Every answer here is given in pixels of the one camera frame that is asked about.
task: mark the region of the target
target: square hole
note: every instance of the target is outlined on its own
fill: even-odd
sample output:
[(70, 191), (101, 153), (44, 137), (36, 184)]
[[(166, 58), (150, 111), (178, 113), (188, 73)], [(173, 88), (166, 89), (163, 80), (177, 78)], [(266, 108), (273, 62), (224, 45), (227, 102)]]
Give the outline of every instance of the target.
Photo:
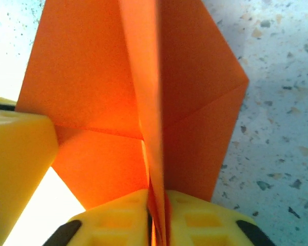
[(186, 225), (188, 227), (220, 227), (219, 218), (211, 213), (187, 213), (185, 214)]
[(191, 240), (194, 246), (235, 246), (227, 235), (193, 235)]
[(97, 226), (107, 229), (128, 229), (132, 226), (133, 212), (130, 211), (110, 211), (102, 214)]

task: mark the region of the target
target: orange paper flap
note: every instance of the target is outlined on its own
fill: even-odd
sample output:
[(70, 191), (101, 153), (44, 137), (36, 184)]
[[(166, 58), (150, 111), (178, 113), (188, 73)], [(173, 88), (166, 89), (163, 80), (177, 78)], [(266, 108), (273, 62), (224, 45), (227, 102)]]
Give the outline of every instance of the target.
[(142, 138), (118, 0), (46, 1), (16, 110)]
[(150, 173), (149, 209), (165, 245), (158, 1), (120, 0), (120, 6)]
[(53, 168), (85, 209), (146, 189), (142, 141), (56, 127)]
[(246, 87), (164, 129), (165, 189), (211, 200)]
[(247, 83), (201, 0), (160, 4), (163, 128)]

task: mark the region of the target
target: yellow plastic block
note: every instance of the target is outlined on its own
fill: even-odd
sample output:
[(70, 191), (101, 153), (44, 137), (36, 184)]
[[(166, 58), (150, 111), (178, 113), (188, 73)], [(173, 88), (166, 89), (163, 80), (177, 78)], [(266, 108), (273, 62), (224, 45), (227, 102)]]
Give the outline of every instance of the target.
[(15, 101), (0, 97), (0, 104), (16, 105)]
[(167, 195), (172, 206), (170, 246), (253, 246), (236, 224), (255, 224), (251, 218), (177, 191)]
[(74, 216), (82, 226), (68, 246), (148, 246), (147, 195), (139, 190)]
[(46, 116), (0, 110), (0, 245), (58, 150)]

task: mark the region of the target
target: white surface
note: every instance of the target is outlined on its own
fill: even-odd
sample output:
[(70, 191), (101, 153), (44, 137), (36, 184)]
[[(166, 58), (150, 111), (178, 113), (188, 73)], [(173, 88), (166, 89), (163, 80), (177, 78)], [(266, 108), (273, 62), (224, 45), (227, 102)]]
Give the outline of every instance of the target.
[(41, 246), (84, 208), (52, 168), (44, 176), (4, 246)]
[[(204, 2), (250, 78), (213, 202), (257, 214), (277, 245), (308, 246), (308, 0)], [(0, 96), (18, 97), (42, 7), (40, 0), (0, 0)], [(47, 179), (34, 196), (47, 197), (52, 206), (28, 205), (35, 210), (25, 211), (30, 215), (16, 228), (34, 234), (18, 239), (13, 232), (7, 243), (41, 245), (80, 212), (66, 212), (72, 201)]]

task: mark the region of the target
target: orange origami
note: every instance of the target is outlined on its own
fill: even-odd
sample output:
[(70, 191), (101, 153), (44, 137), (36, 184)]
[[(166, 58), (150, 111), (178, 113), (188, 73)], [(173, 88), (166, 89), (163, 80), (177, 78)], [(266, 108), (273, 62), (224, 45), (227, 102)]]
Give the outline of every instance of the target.
[(46, 0), (16, 110), (86, 209), (149, 187), (166, 245), (164, 190), (210, 200), (247, 83), (200, 0)]

